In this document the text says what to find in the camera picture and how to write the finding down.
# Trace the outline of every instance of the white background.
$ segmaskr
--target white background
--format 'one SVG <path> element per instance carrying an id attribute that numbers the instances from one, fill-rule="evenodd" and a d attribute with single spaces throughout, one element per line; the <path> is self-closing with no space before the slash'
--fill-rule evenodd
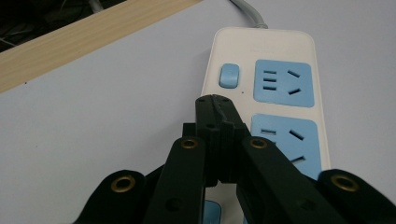
<path id="1" fill-rule="evenodd" d="M 396 203 L 396 2 L 249 3 L 271 29 L 313 36 L 332 167 Z M 71 223 L 107 175 L 164 163 L 225 26 L 251 22 L 205 0 L 1 93 L 0 223 Z"/>

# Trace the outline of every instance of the power strip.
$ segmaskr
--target power strip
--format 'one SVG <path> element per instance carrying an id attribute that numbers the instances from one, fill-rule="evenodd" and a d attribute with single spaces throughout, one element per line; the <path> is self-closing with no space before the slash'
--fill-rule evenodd
<path id="1" fill-rule="evenodd" d="M 202 90 L 202 95 L 208 94 L 233 100 L 251 134 L 275 142 L 303 174 L 317 179 L 320 171 L 330 168 L 311 36 L 284 30 L 219 30 Z M 208 189 L 206 198 L 223 208 L 222 222 L 242 223 L 237 200 L 231 203 L 224 188 Z"/>

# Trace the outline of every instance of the blue socket panel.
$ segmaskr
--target blue socket panel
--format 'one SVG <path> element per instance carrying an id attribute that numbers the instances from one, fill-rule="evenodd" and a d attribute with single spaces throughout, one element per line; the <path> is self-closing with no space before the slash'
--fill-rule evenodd
<path id="1" fill-rule="evenodd" d="M 256 62 L 253 97 L 258 102 L 312 107 L 311 66 L 271 60 Z"/>
<path id="2" fill-rule="evenodd" d="M 252 117 L 250 132 L 273 141 L 301 173 L 318 179 L 321 162 L 314 121 L 257 114 Z"/>

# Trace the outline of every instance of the power switch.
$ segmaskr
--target power switch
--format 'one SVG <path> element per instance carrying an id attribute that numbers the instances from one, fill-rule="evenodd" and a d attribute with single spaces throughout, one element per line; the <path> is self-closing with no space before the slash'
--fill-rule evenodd
<path id="1" fill-rule="evenodd" d="M 234 63 L 225 63 L 221 67 L 219 85 L 225 89 L 235 89 L 238 86 L 239 66 Z"/>

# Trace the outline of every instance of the black plastic part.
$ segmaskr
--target black plastic part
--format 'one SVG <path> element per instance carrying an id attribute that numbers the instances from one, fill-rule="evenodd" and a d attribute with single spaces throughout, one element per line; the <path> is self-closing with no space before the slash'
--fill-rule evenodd
<path id="1" fill-rule="evenodd" d="M 346 223 L 269 140 L 243 140 L 237 196 L 249 224 Z"/>
<path id="2" fill-rule="evenodd" d="M 206 186 L 214 187 L 218 180 L 236 183 L 237 151 L 250 133 L 233 102 L 223 96 L 206 95 L 195 101 L 195 112 L 196 135 L 207 144 Z"/>
<path id="3" fill-rule="evenodd" d="M 143 223 L 201 223 L 205 197 L 205 142 L 177 139 L 169 153 Z"/>
<path id="4" fill-rule="evenodd" d="M 119 178 L 121 179 L 118 186 L 114 186 L 115 181 Z M 140 223 L 146 210 L 145 185 L 145 177 L 135 171 L 123 170 L 109 175 L 91 195 L 74 223 Z"/>
<path id="5" fill-rule="evenodd" d="M 350 223 L 396 223 L 396 207 L 361 178 L 341 170 L 324 171 L 318 190 Z"/>

